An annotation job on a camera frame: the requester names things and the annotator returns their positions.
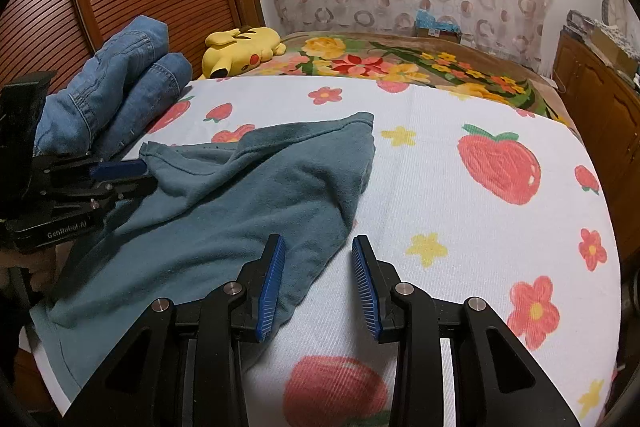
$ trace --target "white bedsheet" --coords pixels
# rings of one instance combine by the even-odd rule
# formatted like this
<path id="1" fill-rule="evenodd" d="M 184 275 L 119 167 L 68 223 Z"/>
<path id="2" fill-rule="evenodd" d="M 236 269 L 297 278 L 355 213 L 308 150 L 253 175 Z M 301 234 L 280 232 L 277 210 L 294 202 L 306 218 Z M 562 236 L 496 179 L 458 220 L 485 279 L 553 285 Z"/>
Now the white bedsheet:
<path id="1" fill-rule="evenodd" d="M 139 140 L 127 158 L 137 157 L 147 140 L 194 144 L 237 139 L 250 126 L 361 110 L 375 116 L 373 170 L 349 243 L 244 378 L 251 425 L 384 425 L 396 345 L 376 344 L 364 325 L 349 256 L 351 238 L 360 233 L 401 279 L 434 298 L 478 295 L 503 320 L 511 315 L 510 327 L 581 424 L 595 425 L 618 346 L 620 268 L 604 196 L 576 178 L 577 166 L 594 172 L 593 165 L 567 128 L 479 98 L 418 86 L 388 92 L 352 78 L 244 76 L 188 89 L 183 99 L 191 98 L 172 110 L 175 120 Z M 178 109 L 185 111 L 178 116 Z M 494 137 L 517 136 L 464 138 L 478 132 L 469 124 Z M 584 184 L 584 174 L 578 177 Z M 446 343 L 443 354 L 452 426 Z M 52 387 L 46 365 L 38 363 Z M 372 415 L 379 423 L 347 421 Z"/>

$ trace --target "teal t-shirt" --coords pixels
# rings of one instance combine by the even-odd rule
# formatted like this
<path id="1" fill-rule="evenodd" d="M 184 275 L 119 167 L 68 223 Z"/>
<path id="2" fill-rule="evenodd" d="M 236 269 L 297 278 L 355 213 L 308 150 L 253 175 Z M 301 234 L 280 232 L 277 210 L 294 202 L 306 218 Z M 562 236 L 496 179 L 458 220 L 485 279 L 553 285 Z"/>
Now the teal t-shirt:
<path id="1" fill-rule="evenodd" d="M 287 247 L 275 334 L 348 237 L 369 179 L 372 125 L 373 115 L 359 112 L 257 129 L 237 144 L 143 145 L 158 189 L 78 240 L 49 297 L 31 310 L 67 397 L 154 299 L 202 299 L 260 257 L 270 233 Z"/>

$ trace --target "yellow plush toy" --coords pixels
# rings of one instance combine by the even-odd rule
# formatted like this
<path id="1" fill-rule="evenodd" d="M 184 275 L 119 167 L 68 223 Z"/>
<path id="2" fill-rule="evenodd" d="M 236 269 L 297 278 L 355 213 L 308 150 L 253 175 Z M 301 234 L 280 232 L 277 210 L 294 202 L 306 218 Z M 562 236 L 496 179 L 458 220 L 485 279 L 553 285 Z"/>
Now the yellow plush toy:
<path id="1" fill-rule="evenodd" d="M 242 33 L 239 29 L 212 33 L 205 44 L 209 49 L 202 57 L 202 76 L 198 80 L 246 73 L 287 50 L 278 33 L 267 27 Z"/>

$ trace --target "yellow star print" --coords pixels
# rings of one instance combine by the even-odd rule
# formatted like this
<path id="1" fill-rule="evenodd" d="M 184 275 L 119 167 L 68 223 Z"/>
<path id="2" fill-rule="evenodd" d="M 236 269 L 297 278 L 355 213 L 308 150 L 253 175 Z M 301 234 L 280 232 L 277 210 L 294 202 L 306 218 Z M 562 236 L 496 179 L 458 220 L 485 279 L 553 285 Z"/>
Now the yellow star print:
<path id="1" fill-rule="evenodd" d="M 431 232 L 429 235 L 414 235 L 411 238 L 411 246 L 406 251 L 408 255 L 419 255 L 422 266 L 428 268 L 436 257 L 446 257 L 447 247 L 438 243 L 438 234 Z"/>
<path id="2" fill-rule="evenodd" d="M 405 129 L 401 125 L 396 127 L 393 131 L 382 131 L 383 138 L 391 139 L 391 147 L 400 147 L 401 145 L 414 146 L 415 141 L 412 138 L 415 136 L 414 131 Z"/>
<path id="3" fill-rule="evenodd" d="M 582 405 L 580 415 L 578 416 L 580 420 L 584 419 L 588 412 L 600 403 L 600 391 L 603 384 L 604 380 L 592 381 L 589 386 L 589 390 L 580 397 L 580 400 L 578 400 L 578 403 Z"/>

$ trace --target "wooden cabinet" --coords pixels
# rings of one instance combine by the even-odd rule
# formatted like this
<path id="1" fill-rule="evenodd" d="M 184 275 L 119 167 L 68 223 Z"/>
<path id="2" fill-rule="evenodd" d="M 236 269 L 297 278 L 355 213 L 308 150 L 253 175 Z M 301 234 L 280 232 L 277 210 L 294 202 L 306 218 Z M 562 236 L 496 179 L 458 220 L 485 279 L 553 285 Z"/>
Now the wooden cabinet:
<path id="1" fill-rule="evenodd" d="M 640 96 L 567 34 L 554 77 L 607 198 L 620 259 L 628 263 L 640 255 Z"/>

